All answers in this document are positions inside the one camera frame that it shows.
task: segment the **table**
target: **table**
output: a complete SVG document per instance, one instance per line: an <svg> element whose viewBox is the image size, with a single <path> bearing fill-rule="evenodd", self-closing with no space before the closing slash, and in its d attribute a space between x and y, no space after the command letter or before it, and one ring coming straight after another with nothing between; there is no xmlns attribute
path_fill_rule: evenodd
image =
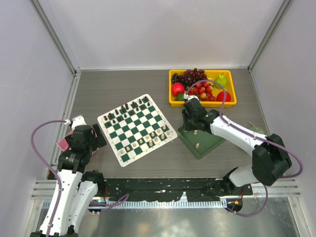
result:
<svg viewBox="0 0 316 237"><path fill-rule="evenodd" d="M230 71L237 104L224 109L224 114L245 127L251 127L248 122L252 122L265 128L248 70ZM183 108L171 107L168 101L168 70L83 71L71 118L83 115L87 124L93 125L98 116L146 93L175 129L182 126ZM237 166L250 164L251 157L228 141L197 160L177 138L126 167L119 165L112 148L106 145L91 157L85 170L98 170L109 178L223 177Z"/></svg>

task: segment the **wall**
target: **wall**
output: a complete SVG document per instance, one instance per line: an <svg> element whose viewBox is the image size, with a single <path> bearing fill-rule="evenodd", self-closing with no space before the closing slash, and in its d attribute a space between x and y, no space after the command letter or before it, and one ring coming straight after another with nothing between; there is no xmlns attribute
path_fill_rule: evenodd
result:
<svg viewBox="0 0 316 237"><path fill-rule="evenodd" d="M0 231L22 236L30 197L44 165L33 152L33 129L60 119L72 75L27 0L0 1ZM36 135L51 154L57 125Z"/></svg>
<svg viewBox="0 0 316 237"><path fill-rule="evenodd" d="M41 0L81 69L247 67L281 2Z"/></svg>
<svg viewBox="0 0 316 237"><path fill-rule="evenodd" d="M311 223L316 223L315 9L314 0L293 1L253 70L270 131L303 161L297 180ZM292 174L298 169L293 163Z"/></svg>

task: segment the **yellow basket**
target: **yellow basket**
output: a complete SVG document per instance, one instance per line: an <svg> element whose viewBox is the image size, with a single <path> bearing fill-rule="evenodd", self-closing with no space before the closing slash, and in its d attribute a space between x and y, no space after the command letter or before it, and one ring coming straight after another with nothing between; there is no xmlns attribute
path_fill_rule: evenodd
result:
<svg viewBox="0 0 316 237"><path fill-rule="evenodd" d="M185 71L186 70L174 70L174 69L169 71L169 103L173 107L183 106L184 101L175 101L176 97L171 93L172 75L174 73L180 74L180 73L183 73ZM205 74L207 75L207 78L210 80L215 80L222 73L227 79L227 84L225 86L225 90L228 93L230 93L230 95L231 95L230 102L225 102L225 104L224 104L224 107L228 108L228 107L231 107L237 103L237 98L236 98L234 84L233 84L233 77L232 77L231 72L228 70L205 70ZM214 89L212 91L213 96L217 97L218 93L221 91L222 91L222 89L218 89L218 88L214 87ZM201 101L201 104L204 107L221 107L222 102L221 101Z"/></svg>

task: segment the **chessboard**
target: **chessboard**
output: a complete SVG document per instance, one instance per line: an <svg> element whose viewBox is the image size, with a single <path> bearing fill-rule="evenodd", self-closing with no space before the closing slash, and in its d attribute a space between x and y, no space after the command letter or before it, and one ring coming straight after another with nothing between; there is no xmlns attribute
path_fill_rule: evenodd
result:
<svg viewBox="0 0 316 237"><path fill-rule="evenodd" d="M177 137L148 94L99 116L98 122L122 167Z"/></svg>

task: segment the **chess board border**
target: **chess board border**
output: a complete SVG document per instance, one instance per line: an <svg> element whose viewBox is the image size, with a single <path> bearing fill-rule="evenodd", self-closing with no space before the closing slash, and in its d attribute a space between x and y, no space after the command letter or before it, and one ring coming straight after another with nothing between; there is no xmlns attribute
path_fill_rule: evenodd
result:
<svg viewBox="0 0 316 237"><path fill-rule="evenodd" d="M135 98L135 99L129 101L129 102L128 102L128 105L131 105L131 103L132 103L133 101L138 101L139 99L142 99L142 98L144 98L145 96L148 97L149 102L152 104L152 106L155 108L155 110L156 110L156 111L158 112L158 114L161 116L161 118L162 118L162 120L164 121L164 123L165 123L165 124L167 125L167 127L169 128L169 131L171 132L171 136L166 137L163 141L159 142L157 145L153 145L152 147L149 147L147 150L145 150L145 151L142 152L141 154L138 154L138 155L136 155L135 157L133 157L133 158L131 158L131 159L125 161L125 162L121 159L121 156L120 156L118 150L116 149L115 144L113 143L112 138L110 137L110 134L108 133L108 131L107 131L105 125L104 125L105 122L106 122L106 121L104 120L104 116L105 116L105 115L108 115L109 113L114 114L114 113L115 113L115 109L120 109L120 106L119 106L119 107L116 107L116 108L114 108L113 110L108 111L108 112L106 112L105 114L100 115L100 116L98 117L98 123L99 123L99 125L100 125L100 127L101 127L101 129L102 129L102 131L103 131L103 133L104 133L104 135L105 135L105 137L107 138L108 143L110 144L110 146L111 146L111 148L112 148L112 150L113 150L115 156L117 157L119 164L120 164L122 167L125 167L125 166L127 166L127 165L129 165L129 164L135 162L136 160L140 159L141 157L147 155L148 153L150 153L150 152L156 150L157 148L159 148L159 147L165 145L166 143L168 143L168 142L170 142L170 141L172 141L172 140L174 140L175 138L178 137L177 132L174 130L174 128L173 128L173 127L171 126L171 124L168 122L168 120L166 119L166 117L163 115L162 111L158 108L158 106L156 105L156 103L153 101L153 99L151 98L151 96L150 96L149 94L141 95L141 96L139 96L139 97L137 97L137 98Z"/></svg>

